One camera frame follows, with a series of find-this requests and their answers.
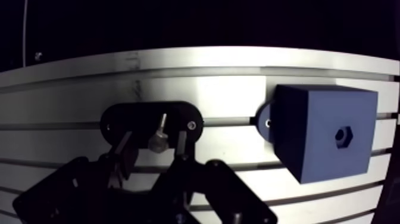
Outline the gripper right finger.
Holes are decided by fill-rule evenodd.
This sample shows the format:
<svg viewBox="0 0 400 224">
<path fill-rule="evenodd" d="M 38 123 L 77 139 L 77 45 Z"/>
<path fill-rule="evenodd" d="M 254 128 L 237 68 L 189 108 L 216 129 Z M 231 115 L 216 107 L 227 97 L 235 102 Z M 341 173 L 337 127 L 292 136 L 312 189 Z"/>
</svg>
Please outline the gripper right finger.
<svg viewBox="0 0 400 224">
<path fill-rule="evenodd" d="M 198 223 L 189 197 L 205 195 L 222 223 L 277 223 L 277 216 L 221 160 L 198 163 L 189 155 L 185 131 L 179 132 L 176 155 L 153 186 L 154 223 Z"/>
</svg>

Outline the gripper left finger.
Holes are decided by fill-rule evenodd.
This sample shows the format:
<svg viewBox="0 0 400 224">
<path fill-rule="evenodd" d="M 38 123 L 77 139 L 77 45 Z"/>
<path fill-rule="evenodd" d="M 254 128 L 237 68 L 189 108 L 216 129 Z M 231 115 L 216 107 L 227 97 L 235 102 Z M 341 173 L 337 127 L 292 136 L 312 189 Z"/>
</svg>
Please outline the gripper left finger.
<svg viewBox="0 0 400 224">
<path fill-rule="evenodd" d="M 23 223 L 156 223 L 148 193 L 122 189 L 148 139 L 128 131 L 97 161 L 78 157 L 12 203 Z"/>
</svg>

